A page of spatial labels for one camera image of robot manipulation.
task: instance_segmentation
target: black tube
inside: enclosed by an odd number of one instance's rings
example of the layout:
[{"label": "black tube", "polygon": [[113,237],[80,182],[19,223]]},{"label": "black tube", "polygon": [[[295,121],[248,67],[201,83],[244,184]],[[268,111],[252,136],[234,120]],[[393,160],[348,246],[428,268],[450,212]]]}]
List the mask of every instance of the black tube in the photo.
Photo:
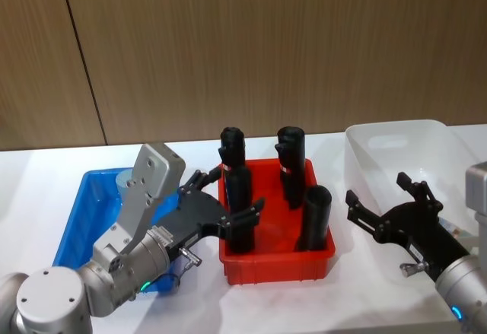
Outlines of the black tube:
[{"label": "black tube", "polygon": [[313,186],[304,196],[301,235],[297,250],[324,250],[332,195],[323,186]]},{"label": "black tube", "polygon": [[245,165],[244,133],[237,127],[225,127],[220,134],[218,149],[225,170]]},{"label": "black tube", "polygon": [[[224,172],[230,215],[249,208],[252,204],[252,175],[245,165]],[[234,228],[230,249],[234,253],[247,253],[253,250],[253,227]]]},{"label": "black tube", "polygon": [[294,209],[303,203],[306,188],[304,173],[304,131],[299,127],[286,126],[277,133],[275,146],[281,164],[281,182],[284,198],[289,208]]}]

